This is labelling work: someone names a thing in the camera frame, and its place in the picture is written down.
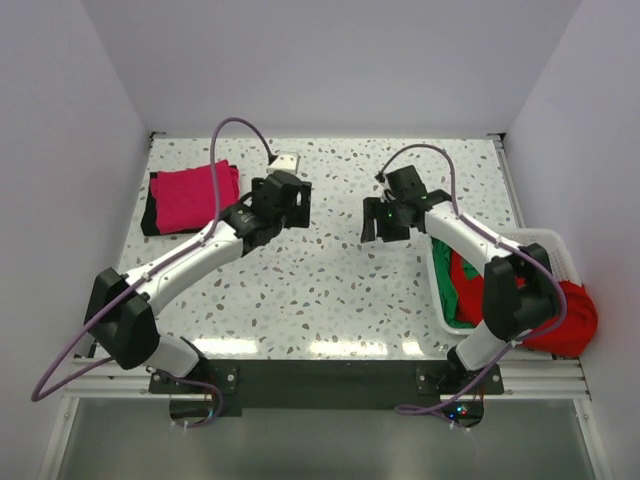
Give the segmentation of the magenta t shirt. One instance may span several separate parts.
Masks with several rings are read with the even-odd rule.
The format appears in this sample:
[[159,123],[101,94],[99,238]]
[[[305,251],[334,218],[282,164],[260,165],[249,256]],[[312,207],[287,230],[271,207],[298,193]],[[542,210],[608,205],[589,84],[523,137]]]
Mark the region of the magenta t shirt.
[[158,172],[171,190],[170,234],[194,233],[204,228],[214,218],[217,205],[211,166]]

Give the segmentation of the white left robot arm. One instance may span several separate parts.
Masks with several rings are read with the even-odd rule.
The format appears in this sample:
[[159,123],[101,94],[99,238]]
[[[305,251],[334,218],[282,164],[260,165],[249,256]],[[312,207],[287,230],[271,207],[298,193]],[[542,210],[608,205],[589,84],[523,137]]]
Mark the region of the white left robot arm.
[[171,375],[185,392],[207,380],[205,355],[190,341],[158,330],[156,317],[206,275],[267,245],[283,230],[310,224],[311,185],[297,173],[297,153],[276,155],[264,178],[218,221],[163,256],[124,274],[95,279],[87,310],[91,336],[122,369],[145,366]]

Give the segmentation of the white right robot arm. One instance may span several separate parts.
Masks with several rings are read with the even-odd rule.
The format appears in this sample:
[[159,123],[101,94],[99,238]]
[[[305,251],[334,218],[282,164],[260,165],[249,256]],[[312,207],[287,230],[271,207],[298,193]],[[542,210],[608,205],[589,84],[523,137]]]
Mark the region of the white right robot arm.
[[376,180],[382,193],[363,201],[363,242],[403,241],[418,231],[460,254],[483,280],[481,320],[447,354],[445,379],[452,390],[469,392],[481,370],[562,324],[566,296],[541,245],[499,236],[467,216],[451,194],[428,190],[413,166],[380,172]]

